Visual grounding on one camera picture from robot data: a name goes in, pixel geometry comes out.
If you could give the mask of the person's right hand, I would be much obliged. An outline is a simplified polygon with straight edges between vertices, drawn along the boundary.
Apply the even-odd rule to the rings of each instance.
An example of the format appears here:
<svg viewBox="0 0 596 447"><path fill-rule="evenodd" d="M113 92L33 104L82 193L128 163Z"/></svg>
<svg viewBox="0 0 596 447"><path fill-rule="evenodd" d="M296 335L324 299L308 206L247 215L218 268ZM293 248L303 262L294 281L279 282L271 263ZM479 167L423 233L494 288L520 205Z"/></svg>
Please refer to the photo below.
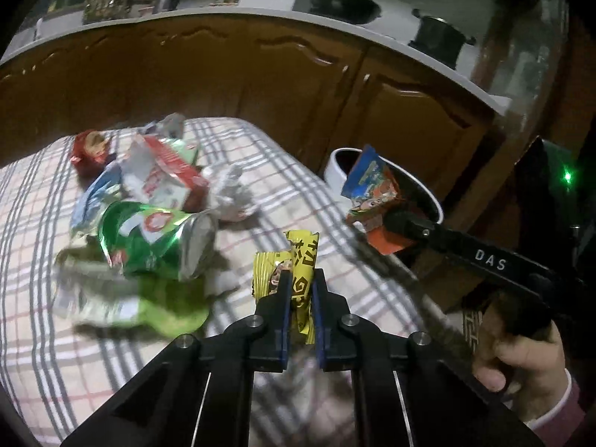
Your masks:
<svg viewBox="0 0 596 447"><path fill-rule="evenodd" d="M482 317L473 373L492 393L513 390L512 410L524 422L549 413L566 397L570 386L557 325L551 324L542 341L510 336L495 305Z"/></svg>

